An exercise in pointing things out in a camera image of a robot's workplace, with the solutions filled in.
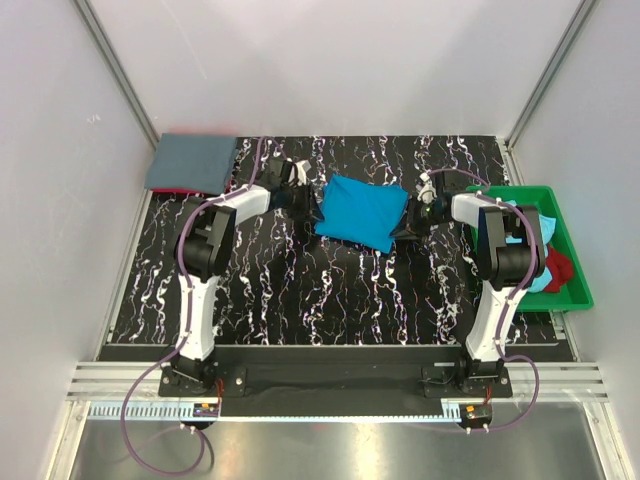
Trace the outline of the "bright blue t shirt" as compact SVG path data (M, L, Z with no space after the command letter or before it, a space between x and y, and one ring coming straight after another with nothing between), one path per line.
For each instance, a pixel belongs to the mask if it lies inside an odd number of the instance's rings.
M409 193L399 185L377 186L333 175L324 188L324 220L316 224L315 233L389 254L394 243L391 233L408 200Z

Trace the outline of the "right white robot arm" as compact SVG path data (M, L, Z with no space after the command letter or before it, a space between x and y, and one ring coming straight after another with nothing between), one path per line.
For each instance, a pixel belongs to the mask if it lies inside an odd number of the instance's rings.
M422 240L448 222L476 231L480 303L461 354L443 382L472 397L501 381L507 334L521 299L545 270L545 249L535 206L491 197L485 181L473 192L451 193L446 190L448 172L436 169L421 175L421 187L410 197L391 237Z

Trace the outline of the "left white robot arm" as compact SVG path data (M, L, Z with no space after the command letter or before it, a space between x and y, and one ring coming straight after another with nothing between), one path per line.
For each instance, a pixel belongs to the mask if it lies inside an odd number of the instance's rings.
M217 289L235 245L236 227L282 209L295 221L323 219L307 160L276 158L247 184L211 199L191 198L177 226L174 260L180 285L180 326L175 351L163 360L165 384L182 384L196 396L222 386L216 377L213 311Z

